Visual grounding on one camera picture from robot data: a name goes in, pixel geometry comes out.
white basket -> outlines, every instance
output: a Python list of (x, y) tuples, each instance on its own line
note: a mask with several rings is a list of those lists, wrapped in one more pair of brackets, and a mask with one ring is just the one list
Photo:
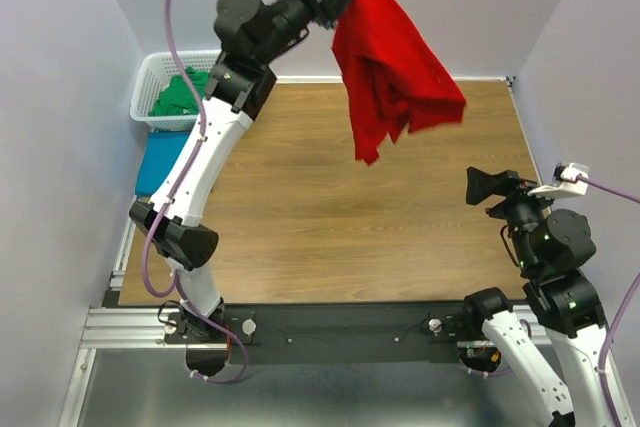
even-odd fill
[[(186, 67), (193, 67), (200, 71), (210, 71), (219, 50), (190, 50), (178, 52), (178, 57)], [(197, 115), (181, 115), (167, 117), (150, 117), (149, 112), (158, 99), (160, 92), (171, 81), (171, 77), (178, 74), (176, 64), (170, 52), (159, 52), (147, 55), (142, 61), (138, 72), (136, 85), (131, 97), (131, 118), (138, 122), (146, 122), (159, 130), (191, 130)]]

wooden table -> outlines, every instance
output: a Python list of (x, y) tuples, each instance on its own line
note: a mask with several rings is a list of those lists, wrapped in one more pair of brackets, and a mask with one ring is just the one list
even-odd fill
[[(342, 84), (278, 85), (238, 142), (202, 223), (220, 234), (211, 260), (226, 302), (461, 299), (497, 286), (522, 298), (484, 207), (465, 204), (466, 168), (535, 172), (507, 88), (462, 82), (462, 125), (403, 135), (371, 167), (354, 161)], [(150, 305), (135, 235), (121, 305)], [(150, 259), (156, 288), (168, 268)]]

green cloth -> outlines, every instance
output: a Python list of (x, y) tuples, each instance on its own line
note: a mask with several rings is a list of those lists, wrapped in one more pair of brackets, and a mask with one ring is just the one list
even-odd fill
[[(192, 67), (186, 68), (187, 75), (200, 94), (200, 98), (204, 97), (204, 87), (209, 80), (208, 72), (198, 72)], [(169, 82), (169, 87), (160, 92), (160, 96), (156, 103), (153, 104), (149, 116), (164, 117), (168, 115), (197, 115), (198, 104), (193, 98), (189, 87), (180, 75), (174, 75)]]

gray floor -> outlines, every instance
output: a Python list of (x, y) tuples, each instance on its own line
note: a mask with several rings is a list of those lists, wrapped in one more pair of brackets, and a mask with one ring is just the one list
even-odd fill
[(99, 351), (79, 425), (536, 425), (514, 375), (483, 380), (456, 365), (423, 362), (278, 365), (253, 367), (247, 380), (220, 386), (190, 379), (183, 356)]

red fabric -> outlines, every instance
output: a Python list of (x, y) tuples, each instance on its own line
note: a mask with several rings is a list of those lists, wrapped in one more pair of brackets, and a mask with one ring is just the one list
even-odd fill
[(462, 122), (466, 101), (395, 0), (352, 0), (333, 54), (349, 94), (356, 160), (371, 165), (387, 136)]

